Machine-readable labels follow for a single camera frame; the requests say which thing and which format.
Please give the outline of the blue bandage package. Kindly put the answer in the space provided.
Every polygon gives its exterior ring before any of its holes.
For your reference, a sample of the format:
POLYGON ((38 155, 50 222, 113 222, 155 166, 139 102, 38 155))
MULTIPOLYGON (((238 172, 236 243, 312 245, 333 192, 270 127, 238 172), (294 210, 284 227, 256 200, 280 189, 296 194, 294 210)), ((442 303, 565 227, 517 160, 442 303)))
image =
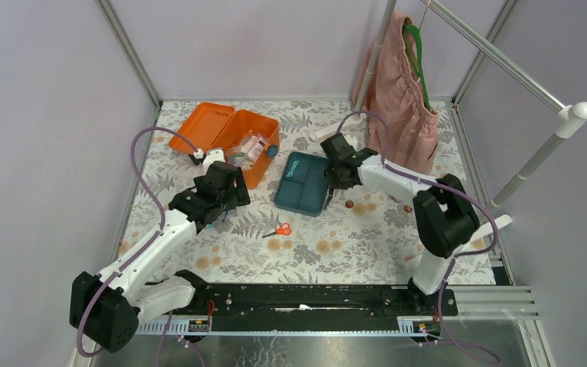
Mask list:
POLYGON ((242 152, 241 148, 238 146, 231 147, 227 150, 225 156, 228 163, 241 168, 243 171, 249 171, 255 165, 254 161, 252 161, 246 153, 242 152))

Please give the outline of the teal tray insert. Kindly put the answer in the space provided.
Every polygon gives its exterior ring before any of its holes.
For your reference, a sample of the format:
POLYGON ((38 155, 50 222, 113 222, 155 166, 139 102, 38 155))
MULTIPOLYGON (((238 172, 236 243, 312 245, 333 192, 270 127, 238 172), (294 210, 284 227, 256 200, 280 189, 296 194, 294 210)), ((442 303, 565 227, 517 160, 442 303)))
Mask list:
POLYGON ((290 153, 274 196, 275 206, 305 216, 319 216, 328 193, 324 175, 328 162, 327 158, 317 155, 290 153), (287 178, 285 175, 293 160, 300 163, 294 176, 287 178))

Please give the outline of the white gauze packet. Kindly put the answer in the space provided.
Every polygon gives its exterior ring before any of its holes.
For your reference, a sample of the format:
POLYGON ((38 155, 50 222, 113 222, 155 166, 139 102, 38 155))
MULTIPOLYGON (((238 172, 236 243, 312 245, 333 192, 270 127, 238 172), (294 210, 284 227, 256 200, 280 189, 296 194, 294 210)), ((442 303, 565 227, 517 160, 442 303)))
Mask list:
POLYGON ((256 162, 259 159, 261 152, 266 148, 267 143, 268 140, 262 135, 252 135, 242 148, 246 158, 252 162, 256 162))

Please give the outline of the black handled scissors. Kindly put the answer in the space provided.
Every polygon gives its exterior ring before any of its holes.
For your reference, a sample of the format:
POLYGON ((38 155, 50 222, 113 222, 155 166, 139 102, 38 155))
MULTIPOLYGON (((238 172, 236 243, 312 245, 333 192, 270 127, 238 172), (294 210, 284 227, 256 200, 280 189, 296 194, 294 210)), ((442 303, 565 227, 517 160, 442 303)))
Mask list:
POLYGON ((334 188, 329 188, 328 189, 328 193, 327 193, 327 198, 323 204, 323 210, 327 210, 327 208, 329 207, 330 203, 332 202, 332 199, 334 197, 334 193, 335 193, 335 189, 334 188))

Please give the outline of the teal small packet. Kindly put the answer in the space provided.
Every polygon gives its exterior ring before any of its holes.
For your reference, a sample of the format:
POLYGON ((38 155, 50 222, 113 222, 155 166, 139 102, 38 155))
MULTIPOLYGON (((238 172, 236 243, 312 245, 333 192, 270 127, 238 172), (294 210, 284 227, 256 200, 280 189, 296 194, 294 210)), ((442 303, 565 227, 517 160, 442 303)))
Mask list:
POLYGON ((297 169, 297 166, 299 165, 300 161, 299 160, 293 160, 290 163, 290 166, 288 168, 288 171, 285 175, 285 177, 287 178, 292 178, 294 176, 295 170, 297 169))

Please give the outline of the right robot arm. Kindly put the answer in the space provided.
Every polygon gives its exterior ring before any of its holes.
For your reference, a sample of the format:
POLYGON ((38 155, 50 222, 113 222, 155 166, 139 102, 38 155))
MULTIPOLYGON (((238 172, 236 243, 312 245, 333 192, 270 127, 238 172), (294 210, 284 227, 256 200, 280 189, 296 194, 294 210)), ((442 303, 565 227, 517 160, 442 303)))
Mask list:
POLYGON ((329 163, 328 188, 347 190, 364 186, 379 190, 412 209, 424 253, 411 277, 415 289, 407 295, 409 308, 426 315, 438 304, 449 263, 480 227, 460 179, 447 174, 434 179, 396 164, 389 164, 370 148, 356 150, 336 133, 320 143, 329 163))

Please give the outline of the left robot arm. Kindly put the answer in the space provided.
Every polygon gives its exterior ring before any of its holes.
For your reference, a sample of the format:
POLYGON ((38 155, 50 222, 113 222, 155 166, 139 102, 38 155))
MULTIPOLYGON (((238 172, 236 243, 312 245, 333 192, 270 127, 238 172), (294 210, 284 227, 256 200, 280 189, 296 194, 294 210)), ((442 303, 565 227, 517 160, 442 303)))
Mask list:
POLYGON ((149 277, 177 247, 194 239, 217 218, 250 203, 242 169, 224 161, 210 164, 193 187, 174 196, 155 227, 132 249, 96 274, 86 271, 73 280, 69 323, 76 331, 81 356, 88 337, 107 352, 125 347, 137 328, 171 310, 189 314, 206 306, 206 294, 183 274, 154 285, 149 277))

